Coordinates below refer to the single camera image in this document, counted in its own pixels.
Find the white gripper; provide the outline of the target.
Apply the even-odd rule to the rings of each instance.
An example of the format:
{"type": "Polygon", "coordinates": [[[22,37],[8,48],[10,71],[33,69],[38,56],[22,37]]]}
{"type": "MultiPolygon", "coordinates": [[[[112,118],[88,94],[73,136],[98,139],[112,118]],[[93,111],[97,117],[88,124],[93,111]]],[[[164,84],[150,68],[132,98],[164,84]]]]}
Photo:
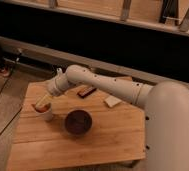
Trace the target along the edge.
{"type": "Polygon", "coordinates": [[[53,99],[52,96],[60,96],[69,88],[69,82],[67,80],[66,74],[61,68],[57,68],[56,71],[57,74],[47,81],[47,91],[49,94],[45,94],[37,101],[35,104],[36,108],[40,108],[46,104],[49,104],[53,99]]]}

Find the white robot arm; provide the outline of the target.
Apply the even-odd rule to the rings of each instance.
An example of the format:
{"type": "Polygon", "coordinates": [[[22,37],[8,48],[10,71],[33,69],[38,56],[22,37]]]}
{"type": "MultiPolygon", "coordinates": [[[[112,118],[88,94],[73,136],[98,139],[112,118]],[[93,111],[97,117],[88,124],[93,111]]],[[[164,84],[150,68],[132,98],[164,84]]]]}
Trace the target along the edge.
{"type": "Polygon", "coordinates": [[[146,171],[189,171],[189,89],[174,81],[154,86],[99,75],[71,65],[47,81],[60,96],[81,84],[94,86],[144,110],[146,171]]]}

